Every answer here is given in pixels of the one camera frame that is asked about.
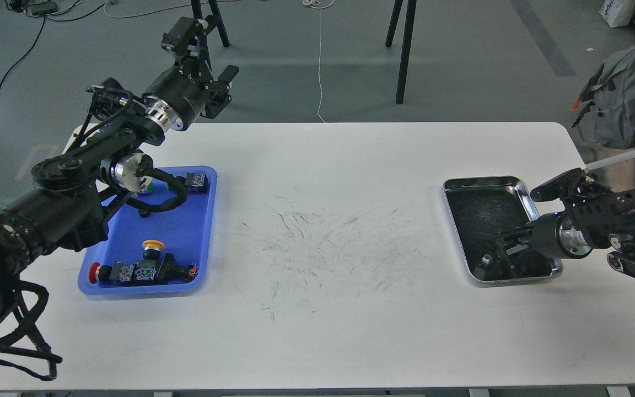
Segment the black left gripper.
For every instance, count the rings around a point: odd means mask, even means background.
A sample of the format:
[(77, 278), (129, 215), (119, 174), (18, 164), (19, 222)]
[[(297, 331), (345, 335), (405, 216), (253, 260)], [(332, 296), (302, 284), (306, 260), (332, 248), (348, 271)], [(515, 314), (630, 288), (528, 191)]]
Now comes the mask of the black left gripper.
[(240, 68), (227, 65), (215, 88), (201, 78), (212, 78), (207, 34), (218, 25), (214, 15), (205, 19), (181, 17), (162, 35), (162, 50), (174, 56), (174, 65), (163, 71), (143, 94), (144, 116), (166, 132), (186, 131), (199, 116), (213, 120), (232, 101), (232, 81)]

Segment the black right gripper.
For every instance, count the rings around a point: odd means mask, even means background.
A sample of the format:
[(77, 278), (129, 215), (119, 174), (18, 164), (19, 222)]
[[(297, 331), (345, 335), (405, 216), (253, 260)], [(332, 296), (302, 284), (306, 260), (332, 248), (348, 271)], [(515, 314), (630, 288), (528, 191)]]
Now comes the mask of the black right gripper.
[(494, 257), (489, 273), (532, 273), (531, 255), (550, 259), (583, 259), (592, 252), (582, 231), (567, 214), (543, 214), (530, 226), (505, 229), (494, 234), (484, 254)]

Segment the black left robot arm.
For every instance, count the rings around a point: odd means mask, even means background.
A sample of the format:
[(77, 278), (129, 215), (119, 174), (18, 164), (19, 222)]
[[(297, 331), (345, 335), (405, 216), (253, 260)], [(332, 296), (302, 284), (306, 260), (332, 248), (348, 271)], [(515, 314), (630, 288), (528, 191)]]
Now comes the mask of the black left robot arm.
[(160, 146), (170, 129), (184, 131), (199, 116), (211, 120), (231, 103), (239, 68), (212, 75), (207, 35), (214, 30), (228, 47), (219, 11), (179, 18), (161, 42), (174, 64), (141, 96), (113, 78), (90, 86), (88, 116), (73, 143), (33, 166), (33, 191), (0, 208), (0, 366), (52, 381), (62, 362), (36, 326), (50, 295), (23, 281), (23, 270), (60, 247), (81, 251), (105, 241), (124, 205), (163, 213), (186, 201), (184, 181), (157, 169), (139, 147)]

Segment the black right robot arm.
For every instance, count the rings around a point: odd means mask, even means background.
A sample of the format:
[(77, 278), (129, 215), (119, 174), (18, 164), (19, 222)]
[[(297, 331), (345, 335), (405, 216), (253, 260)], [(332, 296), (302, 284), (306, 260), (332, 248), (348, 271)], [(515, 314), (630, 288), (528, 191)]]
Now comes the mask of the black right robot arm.
[(478, 269), (522, 276), (521, 257), (526, 254), (578, 260), (595, 249), (609, 249), (610, 267), (635, 278), (635, 189), (614, 192), (575, 168), (540, 184), (530, 196), (536, 202), (560, 200), (564, 211), (494, 234)]

